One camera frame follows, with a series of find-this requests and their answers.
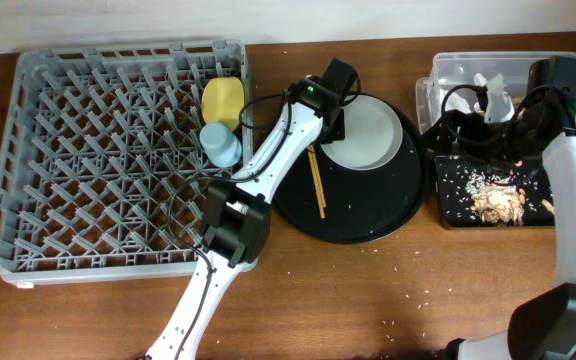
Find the chopsticks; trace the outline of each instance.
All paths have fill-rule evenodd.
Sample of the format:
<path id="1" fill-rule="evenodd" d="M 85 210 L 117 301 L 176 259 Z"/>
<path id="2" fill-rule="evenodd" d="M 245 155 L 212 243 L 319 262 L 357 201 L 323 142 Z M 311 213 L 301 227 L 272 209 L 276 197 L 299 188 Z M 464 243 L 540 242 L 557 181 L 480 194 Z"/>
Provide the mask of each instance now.
<path id="1" fill-rule="evenodd" d="M 312 171 L 312 180 L 315 183 L 315 194 L 317 195 L 317 205 L 319 206 L 319 217 L 326 218 L 324 209 L 326 208 L 326 198 L 324 197 L 324 188 L 321 185 L 321 175 L 319 174 L 319 165 L 315 156 L 315 148 L 308 145 L 308 160 L 310 160 L 310 170 Z"/>

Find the white plate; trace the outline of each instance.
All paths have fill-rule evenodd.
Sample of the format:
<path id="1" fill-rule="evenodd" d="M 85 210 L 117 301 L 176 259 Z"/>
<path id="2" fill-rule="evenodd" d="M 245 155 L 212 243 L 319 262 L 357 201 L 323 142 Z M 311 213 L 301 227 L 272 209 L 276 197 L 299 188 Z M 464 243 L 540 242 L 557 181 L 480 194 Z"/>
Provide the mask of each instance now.
<path id="1" fill-rule="evenodd" d="M 372 170 L 387 164 L 403 138 L 397 113 L 385 102 L 365 95 L 343 109 L 346 138 L 321 145 L 324 153 L 351 170 Z"/>

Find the wooden surface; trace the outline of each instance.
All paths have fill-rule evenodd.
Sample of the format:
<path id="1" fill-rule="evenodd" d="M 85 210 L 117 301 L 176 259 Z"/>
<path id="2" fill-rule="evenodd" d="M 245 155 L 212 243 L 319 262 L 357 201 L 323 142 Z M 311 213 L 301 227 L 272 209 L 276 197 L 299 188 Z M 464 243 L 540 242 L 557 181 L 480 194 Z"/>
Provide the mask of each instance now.
<path id="1" fill-rule="evenodd" d="M 436 53 L 492 50 L 576 52 L 576 33 L 247 48 L 255 96 L 321 73 L 336 56 L 356 67 L 366 92 L 413 119 L 415 82 L 430 73 Z M 15 60 L 0 56 L 0 139 Z M 366 245 L 314 240 L 274 214 L 259 264 L 231 285 L 199 357 L 352 358 L 439 349 L 457 337 L 504 330 L 519 304 L 549 289 L 554 266 L 553 229 L 448 231 L 439 225 L 433 192 L 407 226 Z M 0 279 L 0 359 L 136 358 L 163 330 L 187 283 L 19 290 Z"/>

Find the gray dish rack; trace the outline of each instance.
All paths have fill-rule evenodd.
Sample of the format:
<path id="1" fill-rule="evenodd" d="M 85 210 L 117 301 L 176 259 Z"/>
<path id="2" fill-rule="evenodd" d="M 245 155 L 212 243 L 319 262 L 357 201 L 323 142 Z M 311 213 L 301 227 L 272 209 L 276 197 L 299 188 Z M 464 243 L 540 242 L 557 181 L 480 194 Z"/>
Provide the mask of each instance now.
<path id="1" fill-rule="evenodd" d="M 236 76 L 239 41 L 39 50 L 19 57 L 0 152 L 0 275 L 19 287 L 189 275 L 166 228 L 169 197 L 196 174 L 229 176 L 198 141 L 201 94 Z M 252 123 L 247 111 L 244 120 Z M 242 130 L 244 161 L 252 133 Z M 173 208 L 200 240 L 202 191 Z"/>

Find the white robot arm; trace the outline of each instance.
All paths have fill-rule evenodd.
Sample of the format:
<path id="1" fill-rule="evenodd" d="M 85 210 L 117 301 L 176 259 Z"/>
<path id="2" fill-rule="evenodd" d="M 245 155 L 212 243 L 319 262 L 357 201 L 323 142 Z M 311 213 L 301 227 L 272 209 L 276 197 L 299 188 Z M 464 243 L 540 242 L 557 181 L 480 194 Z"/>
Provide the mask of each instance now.
<path id="1" fill-rule="evenodd" d="M 266 141 L 257 150 L 253 158 L 232 176 L 233 179 L 249 178 L 267 163 L 279 145 L 279 139 L 286 128 L 286 121 L 289 121 L 287 107 L 284 108 L 277 125 L 268 135 Z M 303 104 L 292 105 L 292 119 L 290 121 L 292 121 L 290 126 L 292 134 L 288 135 L 266 170 L 259 174 L 255 180 L 236 185 L 237 188 L 248 194 L 262 195 L 268 204 L 271 202 L 277 186 L 299 154 L 321 134 L 323 119 L 316 116 L 313 109 Z M 239 212 L 243 212 L 246 209 L 242 205 L 233 205 L 233 207 Z M 197 270 L 192 276 L 190 284 L 179 301 L 168 325 L 148 350 L 147 356 L 150 356 L 152 360 L 194 359 L 201 336 L 217 309 L 219 301 L 234 278 L 248 266 L 246 263 L 240 263 L 230 267 L 228 266 L 229 260 L 227 258 L 212 250 L 208 251 L 207 256 L 216 270 L 211 281 L 214 285 L 211 284 L 208 288 L 203 308 L 196 325 L 192 329 L 192 333 L 188 336 L 183 349 L 181 349 L 179 344 L 193 321 L 206 283 L 205 279 L 208 269 L 201 260 L 198 262 Z"/>
<path id="2" fill-rule="evenodd" d="M 544 150 L 543 164 L 557 217 L 557 267 L 553 287 L 576 284 L 576 136 L 560 134 Z M 459 360 L 511 360 L 508 331 L 459 345 Z"/>
<path id="3" fill-rule="evenodd" d="M 195 358 L 226 289 L 256 261 L 265 244 L 270 203 L 279 183 L 308 145 L 338 138 L 339 128 L 343 129 L 341 106 L 355 81 L 352 66 L 334 59 L 323 77 L 291 85 L 277 124 L 253 158 L 231 180 L 211 185 L 202 245 L 212 266 L 198 262 L 172 318 L 145 359 Z M 206 285 L 210 268 L 212 278 Z"/>

